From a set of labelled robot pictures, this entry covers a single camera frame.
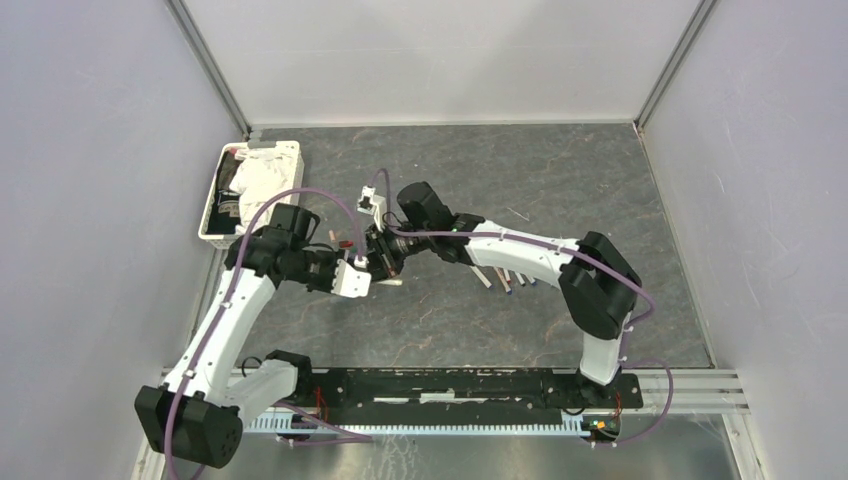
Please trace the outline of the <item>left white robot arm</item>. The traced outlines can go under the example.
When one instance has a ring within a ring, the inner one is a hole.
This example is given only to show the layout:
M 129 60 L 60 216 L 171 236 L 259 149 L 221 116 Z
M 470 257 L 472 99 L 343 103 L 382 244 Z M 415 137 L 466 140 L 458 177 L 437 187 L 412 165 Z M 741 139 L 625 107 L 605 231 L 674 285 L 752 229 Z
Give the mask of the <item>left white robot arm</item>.
M 168 467 L 177 459 L 224 467 L 244 429 L 266 409 L 280 400 L 297 408 L 316 399 L 312 362 L 301 354 L 274 350 L 254 372 L 229 381 L 248 333 L 281 283 L 362 297 L 371 284 L 397 276 L 407 257 L 429 247 L 407 228 L 393 232 L 372 225 L 365 232 L 365 262 L 356 266 L 344 251 L 312 244 L 319 222 L 307 209 L 277 204 L 268 225 L 237 240 L 221 289 L 183 357 L 159 386 L 140 389 L 135 411 L 151 448 L 165 455 Z

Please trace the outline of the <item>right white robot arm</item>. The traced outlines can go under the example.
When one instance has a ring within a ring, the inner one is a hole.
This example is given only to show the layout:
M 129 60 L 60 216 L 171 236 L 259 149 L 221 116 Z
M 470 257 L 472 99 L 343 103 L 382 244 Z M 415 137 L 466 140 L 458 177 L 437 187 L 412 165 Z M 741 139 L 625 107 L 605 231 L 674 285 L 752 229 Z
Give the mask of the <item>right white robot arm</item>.
M 397 276 L 405 259 L 429 250 L 441 260 L 469 267 L 512 271 L 557 288 L 572 320 L 583 333 L 577 382 L 580 400 L 602 408 L 618 393 L 624 329 L 641 281 L 611 241 L 590 231 L 561 239 L 503 227 L 474 214 L 455 214 L 427 182 L 397 195 L 406 220 L 398 230 L 372 227 L 365 247 L 353 259 L 322 250 L 308 265 L 309 287 L 337 296 L 367 295 L 371 284 Z

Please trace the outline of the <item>white cloth in basket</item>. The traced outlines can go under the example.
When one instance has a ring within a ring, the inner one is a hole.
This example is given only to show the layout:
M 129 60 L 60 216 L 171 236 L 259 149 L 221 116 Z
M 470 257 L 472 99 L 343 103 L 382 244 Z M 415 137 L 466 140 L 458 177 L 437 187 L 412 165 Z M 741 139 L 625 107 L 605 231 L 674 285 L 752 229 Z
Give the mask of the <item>white cloth in basket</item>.
M 236 233 L 241 235 L 271 197 L 301 186 L 303 160 L 297 141 L 278 141 L 266 148 L 239 148 L 235 159 L 238 166 L 229 190 L 239 195 Z

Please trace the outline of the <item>white plastic basket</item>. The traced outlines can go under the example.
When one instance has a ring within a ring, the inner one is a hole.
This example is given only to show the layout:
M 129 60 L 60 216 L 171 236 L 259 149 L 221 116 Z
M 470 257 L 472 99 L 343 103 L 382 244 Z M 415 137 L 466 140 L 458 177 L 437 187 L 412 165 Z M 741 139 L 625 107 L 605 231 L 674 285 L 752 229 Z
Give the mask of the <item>white plastic basket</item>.
M 302 184 L 304 162 L 297 141 L 228 143 L 210 184 L 198 237 L 226 250 L 246 231 L 269 223 L 272 210 L 259 209 L 276 194 Z

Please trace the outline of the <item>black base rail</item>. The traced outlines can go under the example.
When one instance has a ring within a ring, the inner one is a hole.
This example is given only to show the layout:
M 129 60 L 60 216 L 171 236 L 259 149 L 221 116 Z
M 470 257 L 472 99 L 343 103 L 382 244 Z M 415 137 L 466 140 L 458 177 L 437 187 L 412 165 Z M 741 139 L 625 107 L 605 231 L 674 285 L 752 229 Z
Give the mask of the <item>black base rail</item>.
M 643 407 L 639 380 L 598 386 L 551 368 L 330 368 L 314 371 L 304 404 L 336 425 L 553 426 L 563 414 Z

